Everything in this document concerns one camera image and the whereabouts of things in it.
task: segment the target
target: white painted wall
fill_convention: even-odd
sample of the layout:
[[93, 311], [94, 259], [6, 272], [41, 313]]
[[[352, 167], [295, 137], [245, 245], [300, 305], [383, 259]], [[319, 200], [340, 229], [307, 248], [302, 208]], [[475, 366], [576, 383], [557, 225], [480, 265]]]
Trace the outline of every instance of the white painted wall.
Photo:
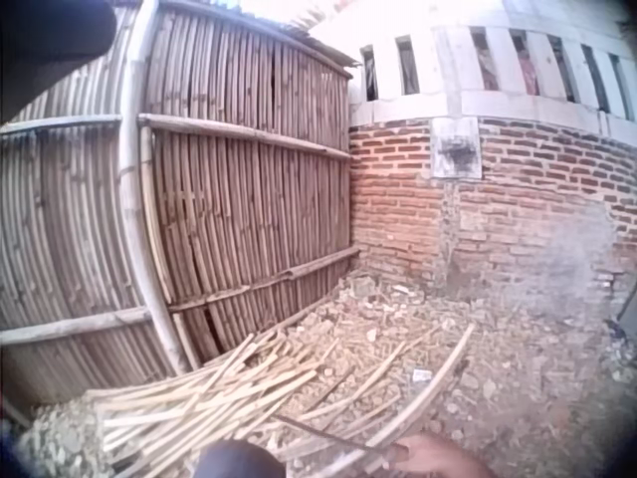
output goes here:
[[[319, 40], [361, 59], [373, 46], [379, 100], [367, 102], [361, 69], [349, 86], [352, 125], [385, 120], [490, 116], [542, 120], [615, 136], [637, 145], [637, 124], [625, 119], [608, 54], [617, 55], [637, 112], [637, 67], [617, 22], [628, 14], [619, 0], [357, 0], [314, 27]], [[500, 91], [484, 90], [469, 27], [485, 27]], [[510, 29], [527, 32], [540, 96], [527, 94]], [[402, 96], [396, 38], [411, 37], [420, 95]], [[547, 35], [561, 38], [573, 72], [577, 104], [565, 89]], [[592, 48], [609, 115], [597, 96], [581, 45]]]

